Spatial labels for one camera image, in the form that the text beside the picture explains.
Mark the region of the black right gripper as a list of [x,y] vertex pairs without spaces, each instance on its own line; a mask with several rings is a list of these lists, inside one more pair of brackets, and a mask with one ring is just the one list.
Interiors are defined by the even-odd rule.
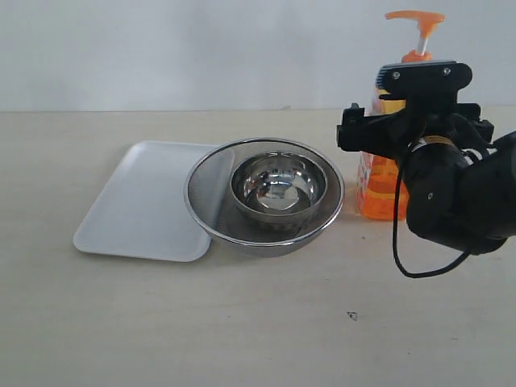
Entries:
[[494,149],[494,125],[481,118],[475,102],[458,102],[456,92],[398,93],[404,108],[391,114],[366,115],[353,102],[343,110],[336,143],[345,152],[397,155],[404,164],[418,145],[430,139],[459,150],[472,149],[486,157]]

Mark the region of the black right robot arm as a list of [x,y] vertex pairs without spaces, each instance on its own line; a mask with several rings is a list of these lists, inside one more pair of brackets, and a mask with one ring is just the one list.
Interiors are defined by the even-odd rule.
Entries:
[[337,144],[394,160],[409,192],[406,221],[417,236],[473,255],[515,235],[515,134],[489,143],[493,126],[454,93],[409,96],[392,114],[352,103]]

